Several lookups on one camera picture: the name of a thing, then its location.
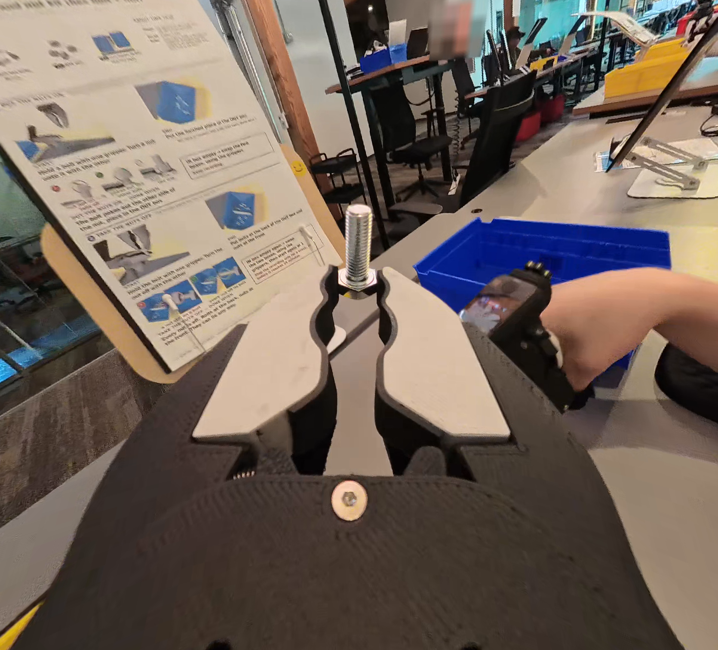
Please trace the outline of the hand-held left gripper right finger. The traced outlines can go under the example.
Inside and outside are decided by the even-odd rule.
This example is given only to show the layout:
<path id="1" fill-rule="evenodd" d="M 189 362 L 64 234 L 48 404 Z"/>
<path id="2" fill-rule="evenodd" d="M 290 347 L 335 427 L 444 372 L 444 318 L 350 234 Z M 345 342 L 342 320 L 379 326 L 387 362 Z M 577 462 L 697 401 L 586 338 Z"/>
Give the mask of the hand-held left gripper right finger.
<path id="1" fill-rule="evenodd" d="M 391 445 L 503 444 L 510 429 L 449 305 L 397 270 L 377 276 L 376 427 Z"/>

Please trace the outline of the blue parts bin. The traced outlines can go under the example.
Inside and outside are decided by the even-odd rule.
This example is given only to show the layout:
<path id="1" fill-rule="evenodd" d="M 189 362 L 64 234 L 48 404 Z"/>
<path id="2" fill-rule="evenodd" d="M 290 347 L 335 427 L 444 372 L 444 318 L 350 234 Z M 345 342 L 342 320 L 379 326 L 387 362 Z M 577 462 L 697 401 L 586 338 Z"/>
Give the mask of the blue parts bin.
<path id="1" fill-rule="evenodd" d="M 672 269 L 668 232 L 509 218 L 476 218 L 414 269 L 420 285 L 459 314 L 491 280 L 529 261 L 552 273 L 552 285 L 609 271 Z"/>

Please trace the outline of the steel hex bolt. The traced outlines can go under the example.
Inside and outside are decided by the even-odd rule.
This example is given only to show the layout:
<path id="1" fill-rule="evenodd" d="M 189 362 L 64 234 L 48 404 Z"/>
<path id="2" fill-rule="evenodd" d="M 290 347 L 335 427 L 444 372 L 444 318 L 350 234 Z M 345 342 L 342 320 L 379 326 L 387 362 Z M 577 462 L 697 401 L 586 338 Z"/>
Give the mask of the steel hex bolt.
<path id="1" fill-rule="evenodd" d="M 349 297 L 375 291 L 377 274 L 371 267 L 373 214 L 365 204 L 352 204 L 345 214 L 346 263 L 338 271 L 342 294 Z"/>

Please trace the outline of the yellow parts bin with divider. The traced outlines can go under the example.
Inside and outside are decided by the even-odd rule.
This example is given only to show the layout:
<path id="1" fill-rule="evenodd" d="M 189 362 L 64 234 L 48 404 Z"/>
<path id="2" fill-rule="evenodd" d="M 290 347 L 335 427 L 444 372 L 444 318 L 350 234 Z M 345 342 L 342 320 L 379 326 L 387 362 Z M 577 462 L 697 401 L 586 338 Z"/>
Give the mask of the yellow parts bin with divider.
<path id="1" fill-rule="evenodd" d="M 35 603 L 31 608 L 25 611 L 21 616 L 1 631 L 1 649 L 11 649 L 13 647 L 18 637 L 22 634 L 41 606 L 42 601 Z"/>

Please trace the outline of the person's right hand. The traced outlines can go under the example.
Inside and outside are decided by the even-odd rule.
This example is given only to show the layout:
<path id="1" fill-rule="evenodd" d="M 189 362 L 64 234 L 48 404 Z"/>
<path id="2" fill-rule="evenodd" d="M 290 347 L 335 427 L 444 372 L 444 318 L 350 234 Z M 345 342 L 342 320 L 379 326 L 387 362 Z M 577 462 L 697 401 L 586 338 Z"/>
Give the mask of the person's right hand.
<path id="1" fill-rule="evenodd" d="M 620 319 L 614 302 L 625 290 L 628 275 L 605 272 L 552 286 L 541 322 L 558 343 L 561 368 L 576 392 L 629 351 L 624 341 L 611 339 Z"/>

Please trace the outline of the black slatted-back chair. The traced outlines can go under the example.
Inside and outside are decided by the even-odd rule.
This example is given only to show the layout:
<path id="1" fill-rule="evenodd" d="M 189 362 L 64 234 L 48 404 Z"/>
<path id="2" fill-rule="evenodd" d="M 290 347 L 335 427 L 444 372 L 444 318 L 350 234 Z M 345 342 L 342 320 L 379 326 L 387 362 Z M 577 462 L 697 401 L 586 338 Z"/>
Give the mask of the black slatted-back chair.
<path id="1" fill-rule="evenodd" d="M 481 192 L 505 175 L 518 130 L 526 111 L 533 104 L 536 71 L 510 77 L 503 85 L 488 89 L 480 104 L 478 129 L 473 132 L 475 142 L 465 174 L 462 176 L 457 199 L 440 196 L 438 203 L 397 202 L 391 212 L 431 218 L 443 212 L 453 212 L 465 206 Z"/>

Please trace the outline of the instruction sheet on stand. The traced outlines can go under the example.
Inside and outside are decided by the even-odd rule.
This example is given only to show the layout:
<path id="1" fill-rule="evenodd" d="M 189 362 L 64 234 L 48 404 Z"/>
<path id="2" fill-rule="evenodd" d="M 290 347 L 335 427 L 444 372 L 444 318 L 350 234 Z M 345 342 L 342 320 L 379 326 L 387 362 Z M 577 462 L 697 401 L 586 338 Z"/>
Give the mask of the instruction sheet on stand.
<path id="1" fill-rule="evenodd" d="M 109 188 L 71 220 L 50 264 L 132 368 L 184 372 L 273 296 L 340 266 L 339 231 L 310 173 L 297 178 L 198 0 L 28 0 L 72 38 L 79 71 L 52 89 L 106 120 L 115 142 L 67 171 Z"/>

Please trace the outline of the black padded wrist rest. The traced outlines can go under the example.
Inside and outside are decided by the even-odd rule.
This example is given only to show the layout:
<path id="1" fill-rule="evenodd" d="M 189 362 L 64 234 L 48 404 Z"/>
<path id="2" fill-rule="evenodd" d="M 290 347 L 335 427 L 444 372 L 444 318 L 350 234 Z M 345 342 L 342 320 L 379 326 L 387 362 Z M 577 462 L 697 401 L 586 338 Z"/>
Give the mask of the black padded wrist rest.
<path id="1" fill-rule="evenodd" d="M 656 365 L 660 391 L 685 410 L 717 423 L 717 372 L 667 343 Z"/>

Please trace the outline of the black rolling cart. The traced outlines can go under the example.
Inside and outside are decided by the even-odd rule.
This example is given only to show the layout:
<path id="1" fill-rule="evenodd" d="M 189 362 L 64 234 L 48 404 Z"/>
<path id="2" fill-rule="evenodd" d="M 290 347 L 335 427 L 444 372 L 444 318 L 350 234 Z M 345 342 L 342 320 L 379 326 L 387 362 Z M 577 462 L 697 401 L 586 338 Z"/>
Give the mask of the black rolling cart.
<path id="1" fill-rule="evenodd" d="M 364 206 L 368 205 L 358 156 L 352 147 L 341 150 L 335 156 L 319 152 L 310 158 L 309 169 L 316 182 L 321 175 L 328 178 L 330 187 L 322 191 L 322 196 L 328 205 L 339 207 L 342 218 L 345 217 L 346 207 L 359 203 L 360 199 Z"/>

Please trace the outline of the white metal board stand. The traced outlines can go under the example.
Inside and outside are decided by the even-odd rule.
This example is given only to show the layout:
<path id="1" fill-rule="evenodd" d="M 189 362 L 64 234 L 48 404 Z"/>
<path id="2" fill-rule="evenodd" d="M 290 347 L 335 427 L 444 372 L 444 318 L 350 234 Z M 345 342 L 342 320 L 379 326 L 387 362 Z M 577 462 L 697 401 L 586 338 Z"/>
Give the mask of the white metal board stand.
<path id="1" fill-rule="evenodd" d="M 633 199 L 717 198 L 717 141 L 698 137 L 637 145 L 613 170 L 637 170 L 626 192 Z"/>

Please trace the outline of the black office chair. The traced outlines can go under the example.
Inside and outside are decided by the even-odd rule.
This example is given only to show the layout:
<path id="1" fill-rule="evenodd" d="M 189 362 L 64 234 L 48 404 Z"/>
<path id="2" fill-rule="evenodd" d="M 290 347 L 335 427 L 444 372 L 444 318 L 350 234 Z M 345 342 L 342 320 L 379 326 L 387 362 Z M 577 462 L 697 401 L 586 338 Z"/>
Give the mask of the black office chair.
<path id="1" fill-rule="evenodd" d="M 373 108 L 381 130 L 382 148 L 393 164 L 408 165 L 416 168 L 417 181 L 400 190 L 396 196 L 399 202 L 407 202 L 417 195 L 429 194 L 438 199 L 435 188 L 446 182 L 428 180 L 424 171 L 429 170 L 432 157 L 448 152 L 452 145 L 451 137 L 439 134 L 418 139 L 417 123 L 403 87 L 399 84 L 370 91 Z"/>

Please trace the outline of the glass partition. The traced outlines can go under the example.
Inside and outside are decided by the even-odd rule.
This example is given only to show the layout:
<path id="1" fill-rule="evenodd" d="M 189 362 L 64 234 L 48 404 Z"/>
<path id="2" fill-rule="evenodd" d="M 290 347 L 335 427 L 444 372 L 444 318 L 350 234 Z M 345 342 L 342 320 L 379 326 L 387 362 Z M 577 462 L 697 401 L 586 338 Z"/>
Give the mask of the glass partition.
<path id="1" fill-rule="evenodd" d="M 46 260 L 46 219 L 1 165 L 1 412 L 113 349 Z"/>

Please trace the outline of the black tilted display board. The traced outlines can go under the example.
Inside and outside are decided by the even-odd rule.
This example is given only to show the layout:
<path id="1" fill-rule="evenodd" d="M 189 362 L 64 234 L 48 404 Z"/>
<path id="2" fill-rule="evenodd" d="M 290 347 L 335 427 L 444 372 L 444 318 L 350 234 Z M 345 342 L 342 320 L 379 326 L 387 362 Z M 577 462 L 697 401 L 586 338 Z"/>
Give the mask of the black tilted display board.
<path id="1" fill-rule="evenodd" d="M 660 92 L 654 104 L 642 117 L 641 121 L 631 133 L 629 137 L 626 137 L 615 149 L 609 154 L 609 163 L 606 171 L 609 172 L 614 168 L 620 166 L 625 160 L 629 160 L 635 163 L 638 167 L 651 170 L 651 172 L 662 176 L 664 179 L 670 180 L 675 186 L 682 190 L 692 190 L 698 188 L 699 181 L 683 172 L 673 170 L 668 166 L 658 163 L 644 155 L 635 152 L 635 148 L 639 145 L 645 145 L 652 149 L 671 154 L 676 159 L 681 159 L 684 163 L 693 165 L 695 170 L 700 167 L 705 168 L 707 162 L 701 157 L 697 157 L 694 154 L 688 152 L 682 152 L 677 150 L 671 145 L 663 142 L 659 142 L 657 139 L 647 137 L 646 132 L 650 128 L 653 121 L 657 116 L 660 116 L 670 102 L 677 95 L 682 84 L 695 70 L 695 67 L 707 56 L 717 42 L 717 19 L 711 21 L 710 25 L 706 30 L 699 36 L 697 41 L 694 41 L 689 47 L 689 53 L 685 60 L 681 63 L 678 70 L 674 73 L 673 77 L 666 84 L 664 89 Z"/>

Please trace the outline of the wood-top standing desk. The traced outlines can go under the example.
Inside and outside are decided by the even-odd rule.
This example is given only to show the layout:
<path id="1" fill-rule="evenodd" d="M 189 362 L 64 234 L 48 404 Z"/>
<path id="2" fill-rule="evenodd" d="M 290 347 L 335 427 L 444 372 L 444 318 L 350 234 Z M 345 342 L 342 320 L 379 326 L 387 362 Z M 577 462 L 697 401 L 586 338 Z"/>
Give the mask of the wood-top standing desk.
<path id="1" fill-rule="evenodd" d="M 444 112 L 444 101 L 442 92 L 442 77 L 446 71 L 452 69 L 452 61 L 433 61 L 428 55 L 420 58 L 408 59 L 406 62 L 391 65 L 383 70 L 370 74 L 362 74 L 353 80 L 348 80 L 350 91 L 353 94 L 360 93 L 363 99 L 368 128 L 371 136 L 373 157 L 376 164 L 381 191 L 383 194 L 384 208 L 387 216 L 382 215 L 386 228 L 386 222 L 393 223 L 398 212 L 391 212 L 390 207 L 398 202 L 394 195 L 389 176 L 387 155 L 382 148 L 381 130 L 375 115 L 370 91 L 382 89 L 387 86 L 401 85 L 402 87 L 420 80 L 428 79 L 432 82 L 433 96 L 435 100 L 435 115 L 438 134 L 447 134 L 447 124 Z M 340 85 L 336 83 L 325 89 L 326 95 L 341 94 Z M 454 169 L 451 165 L 450 149 L 440 154 L 442 162 L 442 176 L 444 185 L 451 185 L 454 176 Z M 389 236 L 390 246 L 393 237 Z"/>

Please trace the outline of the black floor lamp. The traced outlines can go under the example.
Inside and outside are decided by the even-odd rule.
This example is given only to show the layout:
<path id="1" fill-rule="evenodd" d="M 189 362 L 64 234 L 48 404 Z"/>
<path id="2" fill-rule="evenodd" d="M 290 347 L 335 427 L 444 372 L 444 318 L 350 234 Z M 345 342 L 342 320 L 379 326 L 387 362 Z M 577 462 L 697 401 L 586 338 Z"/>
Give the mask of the black floor lamp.
<path id="1" fill-rule="evenodd" d="M 335 63 L 335 69 L 337 71 L 337 78 L 340 85 L 340 91 L 346 106 L 347 117 L 353 132 L 354 141 L 356 145 L 356 151 L 360 160 L 360 164 L 363 170 L 363 176 L 365 181 L 365 187 L 368 193 L 368 198 L 371 202 L 371 207 L 375 217 L 376 228 L 378 229 L 379 238 L 381 240 L 384 251 L 389 250 L 390 241 L 389 236 L 386 232 L 385 224 L 383 221 L 381 207 L 379 204 L 378 194 L 376 193 L 375 184 L 373 181 L 372 171 L 368 161 L 366 153 L 363 135 L 360 130 L 358 116 L 356 113 L 355 105 L 353 102 L 352 93 L 350 91 L 349 83 L 346 76 L 345 66 L 343 63 L 343 57 L 340 52 L 339 41 L 336 34 L 336 28 L 332 13 L 329 7 L 328 0 L 318 0 L 322 20 L 324 22 L 325 31 L 328 36 L 329 47 L 332 53 L 332 57 Z"/>

